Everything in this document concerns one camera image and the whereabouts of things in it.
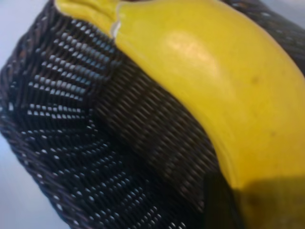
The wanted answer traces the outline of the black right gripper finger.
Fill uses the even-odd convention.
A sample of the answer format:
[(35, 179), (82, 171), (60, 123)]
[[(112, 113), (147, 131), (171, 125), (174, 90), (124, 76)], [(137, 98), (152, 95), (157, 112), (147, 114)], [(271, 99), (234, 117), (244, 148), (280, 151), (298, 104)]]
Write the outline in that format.
[(255, 179), (230, 187), (222, 174), (204, 177), (204, 228), (303, 229), (305, 177)]

